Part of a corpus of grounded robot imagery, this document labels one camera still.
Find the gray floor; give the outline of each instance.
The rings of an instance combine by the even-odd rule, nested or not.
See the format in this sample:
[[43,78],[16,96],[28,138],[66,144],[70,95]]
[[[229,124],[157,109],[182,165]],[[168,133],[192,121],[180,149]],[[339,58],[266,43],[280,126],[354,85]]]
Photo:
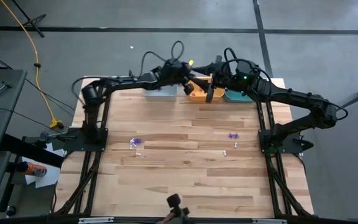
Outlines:
[[[18,2],[33,16],[46,13],[43,26],[257,28],[252,0]],[[265,29],[358,30],[356,0],[260,0],[259,5]],[[16,25],[1,4],[0,25]],[[44,39],[35,32],[31,34],[42,64],[40,83],[43,90],[72,106],[76,100],[69,86],[74,79],[84,75],[126,75],[128,69],[138,73],[145,51],[153,50],[168,57],[176,40],[182,40],[186,46],[182,59],[193,59],[195,65],[209,63],[215,55],[222,54],[224,48],[232,47],[237,56],[264,67],[258,34],[46,32]],[[358,91],[358,35],[269,34],[266,41],[273,75],[284,78],[287,88],[318,93],[337,104],[345,103]],[[35,80],[34,53],[24,33],[0,31],[0,59],[14,68],[27,70],[28,79]],[[145,69],[160,64],[150,57]],[[55,105],[52,109],[58,119],[65,124],[71,123],[70,115]],[[44,101],[28,84],[25,84],[16,111],[43,124],[50,123]],[[298,108],[291,108],[291,111],[294,118],[307,113]],[[8,128],[9,134],[19,138],[36,136],[41,131],[45,128],[16,115]],[[306,138],[314,139],[315,131],[318,130],[308,131]],[[315,213],[328,218],[358,218],[355,215],[357,207],[353,208],[355,212],[351,217],[343,209],[337,188],[346,186],[337,186],[332,178],[335,173],[327,169],[326,164],[335,158],[322,157],[319,150],[316,142],[316,149],[305,153]],[[51,187],[34,189],[30,185],[15,191],[11,204],[18,206],[18,216],[48,213],[53,194]]]

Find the white paper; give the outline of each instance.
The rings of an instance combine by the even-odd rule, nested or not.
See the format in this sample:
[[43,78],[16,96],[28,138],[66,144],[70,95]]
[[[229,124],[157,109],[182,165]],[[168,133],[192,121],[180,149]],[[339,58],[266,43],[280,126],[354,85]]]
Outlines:
[[[65,151],[63,149],[54,151],[53,147],[52,147],[52,143],[47,144],[46,150],[49,152],[52,152],[58,156],[62,156],[62,157],[65,153]],[[31,175],[25,175],[25,181],[27,182],[27,184],[31,184],[31,183],[35,182],[35,188],[56,184],[57,180],[59,179],[60,168],[46,165],[41,162],[36,162],[32,159],[28,159],[25,157],[23,157],[22,160],[23,160],[23,162],[32,162],[34,164],[40,164],[47,168],[47,173],[43,177],[34,177]]]

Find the yellow cable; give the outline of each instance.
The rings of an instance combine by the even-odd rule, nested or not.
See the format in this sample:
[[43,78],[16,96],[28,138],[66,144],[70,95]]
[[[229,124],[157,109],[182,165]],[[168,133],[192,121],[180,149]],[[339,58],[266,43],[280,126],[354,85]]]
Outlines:
[[[4,4],[5,8],[12,14],[13,18],[16,20],[16,22],[22,27],[23,31],[25,32],[25,34],[28,36],[29,40],[31,41],[32,47],[34,48],[34,53],[35,53],[35,62],[38,63],[38,52],[37,52],[37,48],[34,44],[34,41],[32,41],[32,38],[30,36],[30,34],[28,33],[28,31],[24,28],[24,26],[20,23],[20,21],[18,20],[18,18],[15,16],[15,14],[12,12],[12,10],[9,8],[9,6],[4,2],[4,0],[1,0],[1,2]],[[39,67],[35,67],[35,83],[37,84],[37,87],[39,90],[41,90],[40,84],[38,82],[38,76],[39,76]],[[51,128],[54,128],[58,121],[55,119],[55,116],[53,115],[52,109],[49,106],[48,100],[45,97],[45,95],[40,91],[42,98],[45,100],[45,103],[47,104],[47,108],[49,110],[50,116],[52,117],[52,123],[50,125]]]

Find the plastic bin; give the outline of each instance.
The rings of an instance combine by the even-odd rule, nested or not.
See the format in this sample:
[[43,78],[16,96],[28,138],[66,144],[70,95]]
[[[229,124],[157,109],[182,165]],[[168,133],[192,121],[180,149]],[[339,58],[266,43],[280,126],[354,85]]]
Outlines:
[[[211,77],[197,77],[202,80],[211,80]],[[206,93],[198,85],[194,84],[192,81],[189,81],[189,84],[192,84],[194,90],[187,96],[191,101],[205,101]],[[224,89],[216,88],[214,91],[214,96],[212,101],[217,101],[224,95]]]
[[230,102],[230,103],[252,103],[254,102],[249,98],[249,96],[242,96],[241,93],[236,91],[225,91],[224,92],[224,101]]
[[143,90],[147,101],[169,101],[177,100],[178,86],[163,86],[161,90]]

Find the wooden table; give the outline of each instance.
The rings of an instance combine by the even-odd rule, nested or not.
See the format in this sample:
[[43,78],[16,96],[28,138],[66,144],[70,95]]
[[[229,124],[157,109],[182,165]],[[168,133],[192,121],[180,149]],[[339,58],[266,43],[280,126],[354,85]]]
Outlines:
[[[84,80],[83,86],[90,82]],[[281,78],[273,82],[284,87]],[[92,216],[164,217],[170,211],[166,198],[178,193],[191,217],[273,217],[254,103],[194,102],[181,90],[176,102],[149,102],[141,89],[117,91],[111,101],[108,145],[101,158]],[[291,121],[288,105],[273,102],[272,108],[277,123]],[[78,104],[73,126],[80,126],[83,119]],[[229,133],[240,138],[230,139]],[[129,149],[132,138],[144,141],[136,151]],[[294,155],[282,157],[288,188],[313,213],[302,164]],[[74,152],[64,162],[56,209],[77,187],[83,158],[83,152]],[[278,195],[284,211],[279,190]]]

